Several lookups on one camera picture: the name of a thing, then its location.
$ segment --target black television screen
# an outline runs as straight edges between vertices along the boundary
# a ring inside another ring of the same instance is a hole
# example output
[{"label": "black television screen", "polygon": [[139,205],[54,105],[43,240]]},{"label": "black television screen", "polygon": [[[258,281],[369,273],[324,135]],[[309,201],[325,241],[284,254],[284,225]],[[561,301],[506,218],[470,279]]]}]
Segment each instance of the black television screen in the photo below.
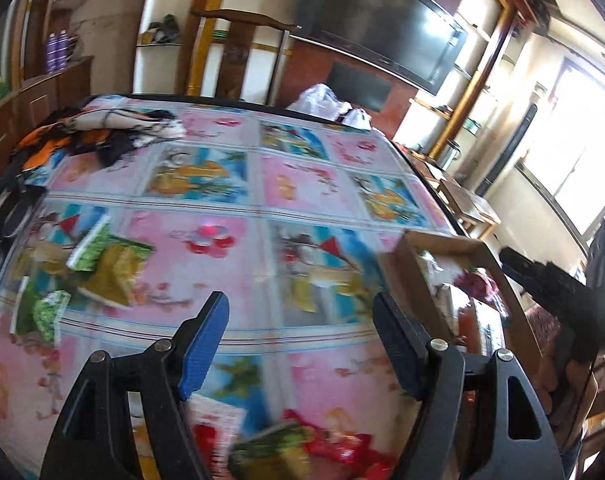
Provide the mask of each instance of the black television screen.
[{"label": "black television screen", "polygon": [[435,94],[467,33],[433,0],[305,0],[302,35],[361,57]]}]

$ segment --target bottle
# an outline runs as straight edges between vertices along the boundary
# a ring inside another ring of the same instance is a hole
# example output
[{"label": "bottle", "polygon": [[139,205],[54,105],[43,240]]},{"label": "bottle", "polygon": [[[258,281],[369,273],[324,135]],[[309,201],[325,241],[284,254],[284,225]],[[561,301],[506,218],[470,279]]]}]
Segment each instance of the bottle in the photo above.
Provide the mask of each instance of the bottle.
[{"label": "bottle", "polygon": [[56,70],[62,70],[67,66],[67,51],[69,49],[69,35],[63,30],[58,36],[56,47]]},{"label": "bottle", "polygon": [[47,38],[47,46],[46,46],[46,53],[45,53],[48,74],[56,71],[56,66],[57,66],[56,51],[58,48],[57,45],[58,45],[58,39],[56,38],[56,35],[54,33],[51,33],[49,35],[49,37]]}]

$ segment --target plastic bag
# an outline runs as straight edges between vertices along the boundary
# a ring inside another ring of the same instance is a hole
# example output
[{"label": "plastic bag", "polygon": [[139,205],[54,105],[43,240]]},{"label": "plastic bag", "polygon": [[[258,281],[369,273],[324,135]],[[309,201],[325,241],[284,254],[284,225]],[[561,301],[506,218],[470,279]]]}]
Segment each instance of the plastic bag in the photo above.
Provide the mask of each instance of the plastic bag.
[{"label": "plastic bag", "polygon": [[287,106],[287,110],[313,115],[330,121],[335,121],[340,115],[351,109],[349,103],[340,101],[332,89],[323,83],[307,88],[295,103]]},{"label": "plastic bag", "polygon": [[370,130],[371,116],[362,108],[353,108],[343,119],[343,124],[359,130]]}]

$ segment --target silver screw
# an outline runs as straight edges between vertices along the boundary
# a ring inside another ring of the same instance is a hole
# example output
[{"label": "silver screw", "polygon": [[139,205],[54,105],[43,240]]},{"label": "silver screw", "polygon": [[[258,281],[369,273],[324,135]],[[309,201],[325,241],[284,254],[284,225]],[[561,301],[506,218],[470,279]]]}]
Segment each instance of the silver screw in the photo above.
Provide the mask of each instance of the silver screw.
[{"label": "silver screw", "polygon": [[431,339],[431,342],[429,344],[431,345],[431,348],[433,348],[434,350],[438,350],[439,352],[443,352],[447,348],[449,348],[449,343],[447,343],[447,341],[445,341],[444,339],[440,339],[439,337],[437,337],[436,339]]},{"label": "silver screw", "polygon": [[510,361],[513,359],[513,352],[506,348],[498,349],[498,359],[501,359],[502,361]]},{"label": "silver screw", "polygon": [[166,352],[171,348],[171,339],[159,339],[153,345],[156,352]]},{"label": "silver screw", "polygon": [[96,350],[89,356],[89,359],[91,359],[92,363],[101,363],[105,360],[105,358],[106,354],[102,350]]}]

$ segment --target tablecloth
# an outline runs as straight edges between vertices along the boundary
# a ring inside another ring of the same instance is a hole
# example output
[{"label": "tablecloth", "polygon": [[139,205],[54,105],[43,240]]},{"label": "tablecloth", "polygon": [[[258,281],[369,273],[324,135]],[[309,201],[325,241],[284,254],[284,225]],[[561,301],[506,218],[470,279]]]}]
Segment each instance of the tablecloth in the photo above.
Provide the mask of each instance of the tablecloth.
[{"label": "tablecloth", "polygon": [[[371,323],[374,295],[393,281],[379,256],[404,228],[450,227],[390,142],[237,108],[121,96],[87,105],[107,107],[167,109],[187,133],[106,169],[94,154],[57,153],[31,177],[49,192],[0,293],[0,445],[10,459],[38,474],[92,351],[141,351],[195,317],[214,290],[229,297],[231,317],[200,393],[246,409],[243,436],[294,408],[397,452],[401,392]],[[10,336],[21,277],[44,291],[64,284],[60,254],[104,213],[113,233],[156,248],[135,306],[74,294],[59,348]]]}]

